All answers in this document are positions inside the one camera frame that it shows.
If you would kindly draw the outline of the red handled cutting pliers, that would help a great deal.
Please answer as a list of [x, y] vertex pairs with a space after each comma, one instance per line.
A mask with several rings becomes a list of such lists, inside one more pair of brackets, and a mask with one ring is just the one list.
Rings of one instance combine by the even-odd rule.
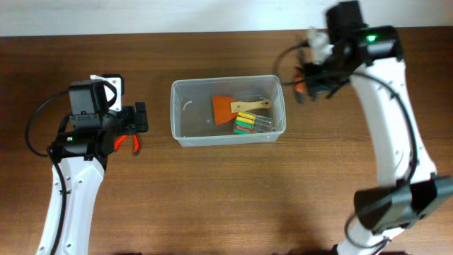
[[114, 147], [113, 147], [113, 151], [114, 152], [117, 152], [122, 143], [128, 138], [128, 137], [131, 137], [132, 140], [133, 140], [133, 150], [132, 150], [132, 155], [133, 156], [137, 156], [139, 154], [139, 150], [140, 150], [140, 143], [139, 143], [139, 139], [138, 139], [138, 136], [137, 135], [121, 135], [119, 136], [115, 142], [114, 142]]

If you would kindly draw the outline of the orange black needle-nose pliers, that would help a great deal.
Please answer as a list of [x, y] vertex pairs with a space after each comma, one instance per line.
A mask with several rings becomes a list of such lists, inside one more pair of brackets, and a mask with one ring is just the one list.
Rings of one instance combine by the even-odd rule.
[[306, 101], [304, 88], [304, 50], [300, 47], [297, 51], [297, 65], [294, 66], [294, 95], [298, 103], [304, 104]]

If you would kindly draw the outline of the orange scraper wooden handle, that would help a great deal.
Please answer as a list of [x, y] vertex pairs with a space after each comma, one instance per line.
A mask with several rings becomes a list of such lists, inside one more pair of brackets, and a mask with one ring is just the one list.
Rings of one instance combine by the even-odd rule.
[[234, 119], [238, 112], [269, 109], [272, 106], [272, 101], [270, 99], [265, 99], [261, 101], [245, 102], [236, 101], [234, 98], [228, 96], [213, 96], [212, 105], [215, 124], [222, 125]]

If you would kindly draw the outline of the colourful screwdriver set case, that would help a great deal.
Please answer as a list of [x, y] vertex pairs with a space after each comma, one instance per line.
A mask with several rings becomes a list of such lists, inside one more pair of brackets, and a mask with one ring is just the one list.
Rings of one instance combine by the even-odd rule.
[[271, 118], [247, 112], [237, 113], [233, 129], [234, 133], [238, 135], [266, 133], [274, 130]]

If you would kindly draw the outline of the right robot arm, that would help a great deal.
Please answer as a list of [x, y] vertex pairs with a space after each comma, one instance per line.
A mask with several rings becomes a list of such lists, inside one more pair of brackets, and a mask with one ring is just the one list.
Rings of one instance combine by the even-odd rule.
[[452, 197], [452, 179], [437, 175], [415, 120], [397, 30], [371, 27], [357, 1], [326, 12], [327, 30], [309, 32], [312, 61], [303, 66], [309, 95], [354, 88], [365, 114], [377, 163], [376, 188], [354, 194], [345, 239], [333, 254], [379, 254], [394, 237]]

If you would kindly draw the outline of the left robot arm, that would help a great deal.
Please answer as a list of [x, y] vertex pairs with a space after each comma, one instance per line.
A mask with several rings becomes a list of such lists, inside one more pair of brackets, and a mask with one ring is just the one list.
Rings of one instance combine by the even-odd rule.
[[44, 154], [52, 162], [52, 193], [38, 254], [87, 254], [98, 189], [108, 157], [128, 137], [138, 155], [138, 135], [149, 129], [146, 105], [124, 106], [119, 74], [92, 75], [65, 91], [71, 112], [63, 117]]

